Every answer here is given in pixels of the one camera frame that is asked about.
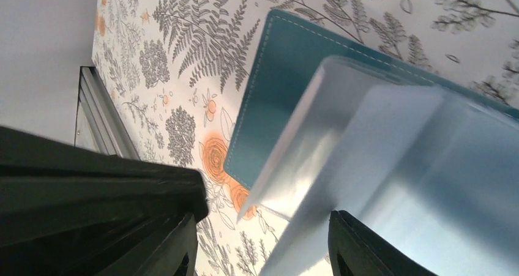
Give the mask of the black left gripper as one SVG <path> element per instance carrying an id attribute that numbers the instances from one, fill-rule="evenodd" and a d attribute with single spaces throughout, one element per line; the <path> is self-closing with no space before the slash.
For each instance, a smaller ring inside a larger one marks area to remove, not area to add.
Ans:
<path id="1" fill-rule="evenodd" d="M 208 212 L 197 170 L 1 128 L 2 275 L 98 275 L 168 220 Z"/>

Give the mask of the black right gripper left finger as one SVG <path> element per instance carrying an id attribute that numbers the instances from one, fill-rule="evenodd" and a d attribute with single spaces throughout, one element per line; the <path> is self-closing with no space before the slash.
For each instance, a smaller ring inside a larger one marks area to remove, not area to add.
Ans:
<path id="1" fill-rule="evenodd" d="M 198 248 L 193 214 L 164 223 L 98 275 L 195 275 Z"/>

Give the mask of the floral patterned table mat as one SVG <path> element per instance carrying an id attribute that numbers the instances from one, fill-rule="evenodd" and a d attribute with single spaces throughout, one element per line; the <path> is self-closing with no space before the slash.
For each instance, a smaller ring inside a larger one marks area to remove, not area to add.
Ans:
<path id="1" fill-rule="evenodd" d="M 140 158 L 206 183 L 198 275 L 259 275 L 287 222 L 237 213 L 321 60 L 518 108 L 518 0 L 98 0 L 92 59 Z"/>

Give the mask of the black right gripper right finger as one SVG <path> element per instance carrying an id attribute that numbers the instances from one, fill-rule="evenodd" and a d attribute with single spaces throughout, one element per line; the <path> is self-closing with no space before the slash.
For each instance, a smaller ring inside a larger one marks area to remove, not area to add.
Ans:
<path id="1" fill-rule="evenodd" d="M 328 249 L 334 276 L 433 275 L 347 211 L 332 211 Z"/>

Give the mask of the teal leather card holder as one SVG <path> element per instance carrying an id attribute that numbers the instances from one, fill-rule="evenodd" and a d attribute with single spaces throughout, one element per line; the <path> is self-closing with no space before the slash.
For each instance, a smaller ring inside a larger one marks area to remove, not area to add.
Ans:
<path id="1" fill-rule="evenodd" d="M 518 110 L 288 12 L 267 14 L 225 169 L 244 210 L 288 221 L 261 275 L 329 256 L 332 211 L 433 275 L 518 274 Z"/>

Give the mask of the aluminium frame post left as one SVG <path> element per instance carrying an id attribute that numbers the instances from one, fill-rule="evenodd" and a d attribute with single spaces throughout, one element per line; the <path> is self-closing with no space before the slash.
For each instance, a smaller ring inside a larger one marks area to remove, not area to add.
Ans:
<path id="1" fill-rule="evenodd" d="M 101 154 L 139 159 L 95 67 L 80 67 L 74 145 Z"/>

